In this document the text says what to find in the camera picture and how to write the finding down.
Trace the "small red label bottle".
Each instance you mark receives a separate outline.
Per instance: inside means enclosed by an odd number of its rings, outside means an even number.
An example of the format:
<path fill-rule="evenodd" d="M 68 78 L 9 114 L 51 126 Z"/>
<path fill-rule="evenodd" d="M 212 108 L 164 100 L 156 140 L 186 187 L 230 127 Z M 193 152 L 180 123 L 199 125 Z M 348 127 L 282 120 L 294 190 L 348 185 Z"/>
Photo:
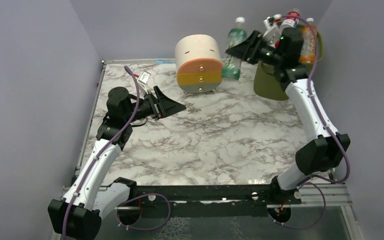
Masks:
<path fill-rule="evenodd" d="M 300 10 L 297 8 L 294 8 L 292 11 L 288 12 L 286 14 L 286 17 L 282 20 L 279 31 L 282 34 L 284 29 L 287 28 L 296 28 L 299 21 L 300 21 Z"/>

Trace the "red label Nongfu bottle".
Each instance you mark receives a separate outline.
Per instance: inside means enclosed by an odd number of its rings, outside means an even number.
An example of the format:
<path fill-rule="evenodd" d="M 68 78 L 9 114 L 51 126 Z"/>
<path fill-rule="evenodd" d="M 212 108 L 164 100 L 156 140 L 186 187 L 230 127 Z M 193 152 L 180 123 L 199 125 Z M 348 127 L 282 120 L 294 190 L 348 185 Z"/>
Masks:
<path fill-rule="evenodd" d="M 282 19 L 282 15 L 281 14 L 275 14 L 273 16 L 273 20 L 274 20 L 275 23 L 279 22 L 281 19 Z"/>

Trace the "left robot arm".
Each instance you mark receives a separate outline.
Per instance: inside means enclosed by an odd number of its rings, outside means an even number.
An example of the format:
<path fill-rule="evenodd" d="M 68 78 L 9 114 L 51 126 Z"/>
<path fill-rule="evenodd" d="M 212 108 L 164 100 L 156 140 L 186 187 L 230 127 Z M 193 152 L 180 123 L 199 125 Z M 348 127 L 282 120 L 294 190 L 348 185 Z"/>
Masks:
<path fill-rule="evenodd" d="M 53 230 L 62 238 L 93 240 L 103 219 L 133 196 L 136 182 L 125 178 L 100 190 L 109 168 L 133 132 L 131 123 L 147 117 L 159 120 L 186 110 L 185 105 L 165 96 L 158 86 L 153 90 L 143 98 L 121 86 L 109 91 L 107 113 L 85 166 L 63 197 L 53 199 L 47 209 Z"/>

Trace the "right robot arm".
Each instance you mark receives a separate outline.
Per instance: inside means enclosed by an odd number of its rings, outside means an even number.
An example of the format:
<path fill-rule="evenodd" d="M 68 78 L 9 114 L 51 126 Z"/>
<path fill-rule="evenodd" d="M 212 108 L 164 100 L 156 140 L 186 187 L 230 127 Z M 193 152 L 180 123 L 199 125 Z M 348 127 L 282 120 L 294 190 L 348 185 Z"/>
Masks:
<path fill-rule="evenodd" d="M 312 71 L 299 62 L 304 40 L 300 29 L 287 28 L 277 47 L 269 45 L 259 31 L 241 43 L 226 49 L 226 54 L 252 65 L 273 67 L 274 77 L 292 101 L 304 127 L 307 144 L 295 154 L 295 162 L 270 183 L 269 196 L 275 202 L 286 201 L 303 183 L 339 166 L 345 160 L 351 140 L 331 123 L 316 94 Z"/>

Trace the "orange label bottle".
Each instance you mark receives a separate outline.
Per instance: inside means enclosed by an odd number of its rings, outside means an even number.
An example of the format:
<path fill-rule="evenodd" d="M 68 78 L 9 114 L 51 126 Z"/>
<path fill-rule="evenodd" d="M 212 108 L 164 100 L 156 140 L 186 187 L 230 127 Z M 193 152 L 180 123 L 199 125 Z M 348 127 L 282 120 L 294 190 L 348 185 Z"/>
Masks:
<path fill-rule="evenodd" d="M 306 22 L 307 24 L 302 29 L 303 45 L 299 61 L 303 64 L 310 64 L 317 60 L 316 40 L 318 31 L 312 17 L 307 18 Z"/>

